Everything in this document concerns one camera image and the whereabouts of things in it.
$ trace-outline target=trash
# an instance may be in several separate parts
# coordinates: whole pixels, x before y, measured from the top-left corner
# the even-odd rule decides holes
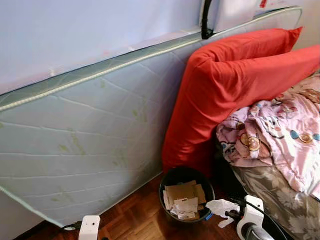
[[[198,211],[203,210],[206,203],[205,192],[201,184],[195,180],[182,184],[165,186],[163,201],[165,208],[179,219],[185,221],[200,218]]]
[[[218,224],[222,229],[234,221],[233,218],[226,216],[225,213],[230,212],[231,210],[236,210],[237,212],[240,211],[240,206],[224,199],[209,201],[205,206],[210,209],[213,214],[219,215],[222,218],[227,218]]]

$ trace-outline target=pink blanket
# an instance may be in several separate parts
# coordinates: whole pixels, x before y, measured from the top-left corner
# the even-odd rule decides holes
[[[238,167],[275,166],[290,186],[320,199],[320,74],[217,127],[223,155]]]

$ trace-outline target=wooden floor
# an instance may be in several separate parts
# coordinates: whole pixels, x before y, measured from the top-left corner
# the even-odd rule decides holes
[[[221,229],[223,218],[214,215],[208,221],[176,225],[162,209],[158,187],[162,176],[154,178],[138,191],[104,212],[100,217],[98,239],[109,240],[237,240],[236,225]],[[219,186],[213,184],[215,198],[224,198]],[[53,224],[19,240],[77,240],[79,230],[66,231]]]

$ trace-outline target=red pillow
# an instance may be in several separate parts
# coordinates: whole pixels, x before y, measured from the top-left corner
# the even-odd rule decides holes
[[[319,67],[319,45],[285,53],[300,30],[241,34],[202,47],[190,57],[164,140],[164,171],[185,165],[210,176],[211,137],[217,124],[239,108],[274,98]],[[273,34],[277,41],[271,40]],[[230,39],[239,45],[225,44],[232,43]],[[251,44],[243,44],[243,39],[251,39]]]

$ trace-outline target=black trash bin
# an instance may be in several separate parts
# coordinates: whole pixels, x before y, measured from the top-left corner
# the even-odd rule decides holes
[[[210,209],[205,207],[204,209],[199,210],[199,216],[200,216],[199,219],[186,221],[186,220],[181,220],[178,217],[172,215],[166,209],[166,206],[164,203],[164,193],[163,193],[163,190],[165,190],[165,186],[184,184],[192,180],[195,180],[197,184],[202,185],[202,189],[204,191],[205,199],[207,202],[215,199],[215,192],[214,192],[214,189],[212,188],[210,181],[201,172],[186,166],[179,166],[179,167],[170,169],[168,173],[163,177],[159,186],[159,198],[160,198],[160,202],[163,209],[169,216],[171,216],[173,219],[175,219],[180,223],[187,223],[187,224],[196,223],[202,220],[207,220],[212,215]]]

